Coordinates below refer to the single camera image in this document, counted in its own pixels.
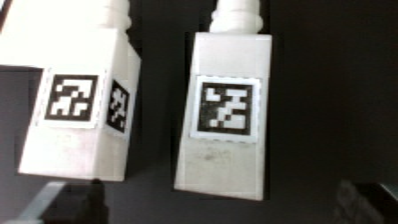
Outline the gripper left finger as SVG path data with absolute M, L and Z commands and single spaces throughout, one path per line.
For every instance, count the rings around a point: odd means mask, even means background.
M 18 224 L 108 224 L 105 184 L 52 181 L 16 218 Z

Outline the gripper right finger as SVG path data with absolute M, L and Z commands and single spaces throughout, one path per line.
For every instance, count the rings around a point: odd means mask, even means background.
M 398 185 L 341 181 L 332 224 L 398 224 Z

